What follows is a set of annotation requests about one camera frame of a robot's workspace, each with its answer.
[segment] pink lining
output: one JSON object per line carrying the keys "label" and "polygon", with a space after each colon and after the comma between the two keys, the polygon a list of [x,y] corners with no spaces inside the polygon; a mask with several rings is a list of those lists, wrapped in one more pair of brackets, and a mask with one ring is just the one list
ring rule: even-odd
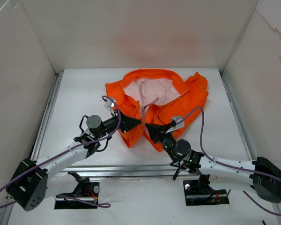
{"label": "pink lining", "polygon": [[141,116],[145,118],[151,104],[165,105],[180,96],[172,83],[167,78],[142,78],[132,82],[124,91],[126,95],[139,101]]}

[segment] white table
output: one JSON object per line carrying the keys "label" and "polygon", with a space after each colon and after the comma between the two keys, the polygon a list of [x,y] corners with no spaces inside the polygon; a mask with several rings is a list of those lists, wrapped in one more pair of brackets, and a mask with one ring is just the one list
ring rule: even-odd
{"label": "white table", "polygon": [[[110,118],[101,96],[106,94],[105,84],[122,79],[136,68],[66,69],[58,96],[52,106],[44,137],[34,153],[35,158],[58,153],[73,137],[79,135],[79,122],[83,115],[99,115],[102,120]],[[234,118],[230,102],[216,68],[167,68],[177,72],[184,80],[199,72],[208,80],[209,96],[205,106],[205,129],[203,145],[205,150],[220,158],[248,160],[250,154],[245,148]],[[181,138],[188,140],[193,150],[200,151],[201,116],[186,130]],[[142,137],[128,149],[116,133],[108,149],[76,163],[68,170],[80,171],[82,175],[120,178],[100,178],[100,202],[110,202],[109,209],[97,210],[54,210],[54,199],[46,199],[31,212],[25,212],[15,205],[10,225],[126,225],[126,224],[277,224],[275,216],[255,206],[241,192],[230,194],[230,206],[185,206],[182,187],[183,177],[175,182],[166,152],[157,152]],[[262,202],[273,210],[268,202]]]}

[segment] clothing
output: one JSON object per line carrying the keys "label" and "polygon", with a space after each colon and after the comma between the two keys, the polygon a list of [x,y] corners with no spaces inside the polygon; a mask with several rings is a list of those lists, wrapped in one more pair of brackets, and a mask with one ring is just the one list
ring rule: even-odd
{"label": "clothing", "polygon": [[[204,107],[208,96],[207,80],[198,72],[186,81],[175,72],[166,69],[138,69],[126,74],[122,80],[107,83],[106,94],[116,99],[120,110],[126,115],[143,121],[133,130],[121,133],[130,148],[144,135],[158,151],[161,143],[154,144],[144,123],[168,124],[174,116],[185,117],[197,106]],[[196,110],[185,120],[185,127],[174,131],[179,137],[200,114]]]}

